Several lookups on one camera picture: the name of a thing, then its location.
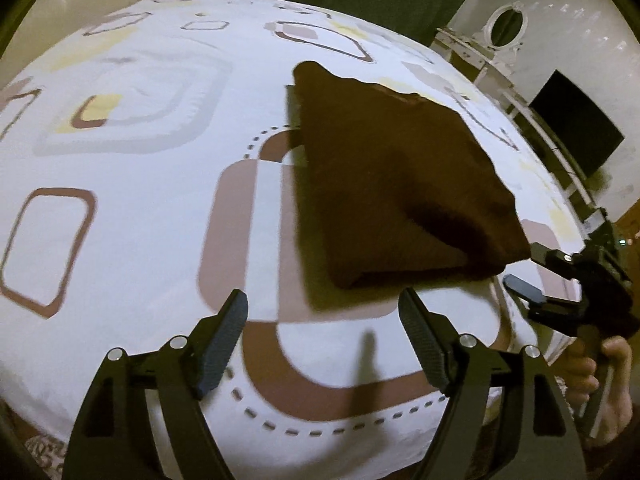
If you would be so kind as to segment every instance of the brown rounded square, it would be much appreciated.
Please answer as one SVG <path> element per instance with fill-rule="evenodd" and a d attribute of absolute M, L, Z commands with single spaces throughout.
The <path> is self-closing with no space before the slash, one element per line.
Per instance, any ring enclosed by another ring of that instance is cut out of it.
<path fill-rule="evenodd" d="M 10 120 L 7 121 L 6 125 L 0 130 L 0 140 L 3 140 L 6 137 L 6 134 L 9 132 L 9 130 L 14 126 L 15 123 L 18 122 L 18 120 L 20 120 L 25 111 L 27 111 L 27 108 L 29 108 L 33 104 L 33 102 L 38 98 L 41 92 L 42 90 L 40 88 L 36 88 L 35 90 L 31 90 L 29 92 L 18 93 L 5 98 L 2 98 L 2 96 L 0 96 L 0 113 L 2 113 L 2 111 L 5 111 L 5 109 L 11 104 L 11 102 L 20 102 L 22 104 L 22 106 L 18 110 L 14 111 L 13 116 L 10 117 Z"/>
<path fill-rule="evenodd" d="M 65 271 L 58 287 L 58 293 L 56 294 L 56 297 L 51 301 L 51 303 L 46 305 L 32 300 L 31 298 L 28 298 L 20 292 L 9 288 L 4 281 L 4 266 L 6 265 L 7 259 L 13 247 L 15 234 L 20 227 L 20 222 L 22 221 L 24 213 L 27 210 L 29 204 L 39 196 L 60 196 L 77 198 L 78 200 L 81 200 L 86 204 L 86 215 L 84 216 L 82 224 L 78 228 L 74 241 L 71 245 L 69 258 L 66 261 Z M 94 194 L 84 189 L 51 187 L 40 188 L 33 191 L 28 196 L 27 200 L 24 202 L 22 208 L 20 209 L 20 212 L 18 213 L 18 216 L 14 223 L 14 227 L 12 228 L 11 234 L 9 235 L 9 240 L 4 250 L 4 254 L 2 255 L 2 262 L 0 262 L 0 292 L 13 302 L 19 304 L 20 306 L 23 306 L 24 308 L 28 308 L 29 310 L 35 312 L 36 314 L 39 314 L 42 317 L 49 318 L 55 315 L 60 310 L 60 307 L 62 306 L 62 303 L 65 299 L 66 287 L 71 275 L 71 270 L 73 269 L 73 266 L 76 262 L 78 251 L 82 246 L 82 242 L 86 237 L 87 231 L 89 230 L 89 227 L 94 220 L 95 204 L 96 201 Z"/>

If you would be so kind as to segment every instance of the dashed line pattern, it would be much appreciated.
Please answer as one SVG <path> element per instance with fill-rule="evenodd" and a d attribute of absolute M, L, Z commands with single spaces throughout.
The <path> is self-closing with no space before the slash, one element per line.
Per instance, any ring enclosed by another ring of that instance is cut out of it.
<path fill-rule="evenodd" d="M 225 369 L 225 377 L 227 379 L 233 379 L 235 377 L 235 373 L 233 371 L 233 368 L 231 367 L 227 367 Z M 233 397 L 234 400 L 236 400 L 237 402 L 240 402 L 242 399 L 244 399 L 244 395 L 242 394 L 242 392 L 238 389 L 238 388 L 234 388 L 233 390 L 231 390 L 231 396 Z M 438 398 L 438 403 L 440 402 L 444 402 L 444 400 L 446 400 L 447 397 L 446 396 L 440 396 Z M 424 403 L 424 407 L 425 408 L 429 408 L 430 406 L 433 406 L 433 401 L 432 400 L 428 400 L 427 402 Z M 413 406 L 410 410 L 408 410 L 409 414 L 414 414 L 417 413 L 420 410 L 419 406 Z M 257 418 L 258 417 L 258 413 L 251 409 L 251 408 L 246 408 L 244 410 L 244 414 L 246 416 L 248 416 L 249 418 Z M 392 415 L 392 419 L 398 419 L 401 418 L 404 415 L 404 412 L 396 412 Z M 377 418 L 376 420 L 373 421 L 373 424 L 375 426 L 380 426 L 381 424 L 385 423 L 385 418 L 384 417 L 380 417 Z M 273 422 L 269 421 L 269 420 L 265 420 L 262 424 L 262 427 L 267 430 L 267 431 L 275 431 L 277 429 L 276 424 L 274 424 Z M 351 429 L 353 431 L 358 431 L 358 430 L 362 430 L 366 427 L 366 423 L 365 422 L 359 422 L 357 424 L 355 424 Z M 335 430 L 332 431 L 332 434 L 334 435 L 341 435 L 344 434 L 346 432 L 346 428 L 336 428 Z M 300 434 L 300 430 L 296 430 L 294 428 L 289 428 L 287 430 L 285 430 L 284 432 L 285 435 L 287 436 L 298 436 Z M 322 430 L 313 430 L 309 432 L 309 436 L 322 436 Z"/>
<path fill-rule="evenodd" d="M 270 133 L 271 131 L 274 130 L 287 130 L 288 128 L 290 128 L 290 124 L 284 124 L 284 126 L 280 127 L 280 126 L 271 126 L 268 130 L 263 130 L 260 132 L 260 135 L 266 135 L 268 133 Z M 243 158 L 251 158 L 251 152 L 257 147 L 257 144 L 255 144 L 256 142 L 260 141 L 260 137 L 259 136 L 255 136 L 252 139 L 252 143 L 249 144 L 246 148 L 247 148 L 247 152 L 243 155 Z"/>

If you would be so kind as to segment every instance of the black monitor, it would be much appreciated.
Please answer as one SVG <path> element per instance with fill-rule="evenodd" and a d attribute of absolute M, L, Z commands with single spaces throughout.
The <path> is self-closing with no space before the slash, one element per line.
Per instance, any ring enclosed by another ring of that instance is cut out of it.
<path fill-rule="evenodd" d="M 624 139 L 596 103 L 558 70 L 530 107 L 551 127 L 587 177 L 604 164 Z"/>

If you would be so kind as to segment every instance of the round hole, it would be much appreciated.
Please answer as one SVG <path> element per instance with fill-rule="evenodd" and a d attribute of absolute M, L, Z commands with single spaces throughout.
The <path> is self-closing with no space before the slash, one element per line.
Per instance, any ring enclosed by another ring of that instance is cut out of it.
<path fill-rule="evenodd" d="M 124 352 L 122 351 L 122 348 L 112 348 L 107 354 L 107 359 L 109 361 L 119 361 L 123 355 Z"/>
<path fill-rule="evenodd" d="M 540 357 L 540 350 L 537 346 L 527 345 L 525 346 L 524 352 L 533 359 Z"/>
<path fill-rule="evenodd" d="M 527 27 L 527 17 L 512 5 L 502 6 L 489 18 L 484 29 L 484 40 L 494 48 L 505 48 L 518 43 Z"/>
<path fill-rule="evenodd" d="M 473 348 L 478 344 L 478 340 L 471 334 L 463 334 L 460 336 L 460 344 L 465 348 Z"/>
<path fill-rule="evenodd" d="M 169 341 L 169 346 L 174 350 L 179 350 L 187 346 L 188 340 L 183 335 L 177 335 Z"/>

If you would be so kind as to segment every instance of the finger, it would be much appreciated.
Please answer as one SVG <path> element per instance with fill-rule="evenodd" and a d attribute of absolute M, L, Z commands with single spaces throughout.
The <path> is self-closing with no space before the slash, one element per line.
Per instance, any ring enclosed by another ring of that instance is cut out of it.
<path fill-rule="evenodd" d="M 571 355 L 574 357 L 582 357 L 585 351 L 586 351 L 586 345 L 584 344 L 584 341 L 580 338 L 576 339 L 565 350 L 567 355 Z"/>
<path fill-rule="evenodd" d="M 566 375 L 588 377 L 596 372 L 596 361 L 590 357 L 571 357 L 563 363 Z"/>
<path fill-rule="evenodd" d="M 631 346 L 623 337 L 615 336 L 602 342 L 602 353 L 612 361 L 614 367 L 609 395 L 615 397 L 628 393 L 633 359 Z"/>
<path fill-rule="evenodd" d="M 587 402 L 587 400 L 589 400 L 589 396 L 587 394 L 579 394 L 578 392 L 567 391 L 565 399 L 570 406 L 575 407 L 581 406 L 585 402 Z"/>
<path fill-rule="evenodd" d="M 598 380 L 594 376 L 568 376 L 564 379 L 567 391 L 577 392 L 579 394 L 592 394 L 598 389 Z"/>

